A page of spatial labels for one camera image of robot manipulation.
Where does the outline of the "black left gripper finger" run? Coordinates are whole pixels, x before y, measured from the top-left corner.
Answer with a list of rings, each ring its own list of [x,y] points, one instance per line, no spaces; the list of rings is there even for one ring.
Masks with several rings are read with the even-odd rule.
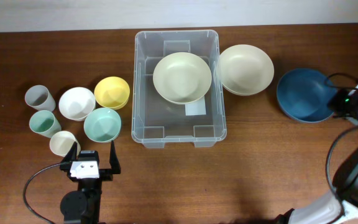
[[[66,154],[66,156],[62,159],[62,162],[72,162],[76,159],[77,157],[77,147],[78,147],[78,144],[77,142],[75,141],[70,150],[68,151],[68,153]]]
[[[119,163],[119,159],[117,158],[114,141],[111,141],[109,163],[111,165],[112,174],[121,174],[121,165]]]

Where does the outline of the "smaller beige plate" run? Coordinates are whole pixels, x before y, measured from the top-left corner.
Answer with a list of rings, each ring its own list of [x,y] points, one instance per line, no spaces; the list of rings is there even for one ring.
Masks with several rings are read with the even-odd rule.
[[[264,91],[274,78],[271,58],[253,45],[233,45],[219,57],[219,76],[223,87],[240,96],[250,96]]]

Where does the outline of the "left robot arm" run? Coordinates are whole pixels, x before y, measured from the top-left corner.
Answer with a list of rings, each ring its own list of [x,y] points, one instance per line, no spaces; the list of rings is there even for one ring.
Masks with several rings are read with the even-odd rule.
[[[64,223],[98,223],[101,205],[102,183],[112,181],[114,174],[121,173],[121,166],[112,142],[109,169],[99,168],[97,151],[79,151],[74,142],[59,165],[78,188],[67,193],[61,200],[60,211]]]

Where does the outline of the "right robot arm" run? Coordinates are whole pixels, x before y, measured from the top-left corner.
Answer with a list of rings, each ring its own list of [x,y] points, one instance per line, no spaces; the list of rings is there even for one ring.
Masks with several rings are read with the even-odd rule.
[[[290,118],[318,123],[332,116],[349,119],[353,127],[343,131],[331,144],[325,162],[329,192],[304,208],[290,209],[275,223],[344,223],[358,219],[358,148],[339,166],[329,168],[338,142],[358,131],[358,78],[355,86],[336,86],[317,70],[297,68],[284,74],[277,85],[277,101]]]

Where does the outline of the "clear plastic storage container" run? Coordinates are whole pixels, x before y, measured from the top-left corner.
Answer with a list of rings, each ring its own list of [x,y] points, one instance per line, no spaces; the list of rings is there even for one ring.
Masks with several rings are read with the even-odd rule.
[[[185,105],[162,98],[152,74],[165,56],[188,52],[201,57],[212,73],[204,99],[206,115],[186,116]],[[132,138],[146,148],[192,142],[211,147],[227,135],[223,86],[219,80],[219,36],[214,30],[144,30],[135,35]]]

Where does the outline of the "cream cup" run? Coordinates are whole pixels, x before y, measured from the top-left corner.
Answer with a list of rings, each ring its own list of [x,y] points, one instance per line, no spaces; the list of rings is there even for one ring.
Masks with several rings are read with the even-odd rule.
[[[54,154],[65,157],[74,142],[77,143],[77,154],[79,154],[81,146],[76,137],[69,131],[59,131],[51,137],[49,146]]]

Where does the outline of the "mint green bowl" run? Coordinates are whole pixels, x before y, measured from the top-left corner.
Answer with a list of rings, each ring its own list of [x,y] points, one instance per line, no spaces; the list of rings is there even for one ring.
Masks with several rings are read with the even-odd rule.
[[[84,131],[86,136],[94,142],[111,142],[121,132],[122,121],[120,115],[109,108],[98,108],[85,119]]]

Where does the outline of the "mint green cup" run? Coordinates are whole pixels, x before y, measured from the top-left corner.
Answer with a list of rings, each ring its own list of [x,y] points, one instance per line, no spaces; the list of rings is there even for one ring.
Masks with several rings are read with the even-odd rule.
[[[51,138],[62,130],[62,127],[55,115],[48,110],[38,111],[32,115],[29,121],[30,129],[39,135]]]

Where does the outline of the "white bowl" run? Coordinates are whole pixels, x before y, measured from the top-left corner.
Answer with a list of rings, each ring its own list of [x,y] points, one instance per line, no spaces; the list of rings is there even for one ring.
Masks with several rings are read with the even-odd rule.
[[[74,121],[84,121],[95,107],[94,94],[84,87],[74,87],[67,90],[58,102],[60,113],[65,118]]]

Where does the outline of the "grey cup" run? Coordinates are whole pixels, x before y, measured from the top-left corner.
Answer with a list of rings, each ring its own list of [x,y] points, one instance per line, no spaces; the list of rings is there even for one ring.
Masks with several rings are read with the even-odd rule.
[[[38,111],[53,111],[56,107],[53,96],[43,85],[35,85],[29,88],[25,93],[25,102]]]

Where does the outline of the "yellow bowl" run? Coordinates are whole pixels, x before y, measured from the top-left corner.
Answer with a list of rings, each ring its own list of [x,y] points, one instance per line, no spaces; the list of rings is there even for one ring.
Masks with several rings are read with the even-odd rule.
[[[129,101],[129,84],[120,77],[102,79],[94,89],[96,102],[105,108],[119,110]]]

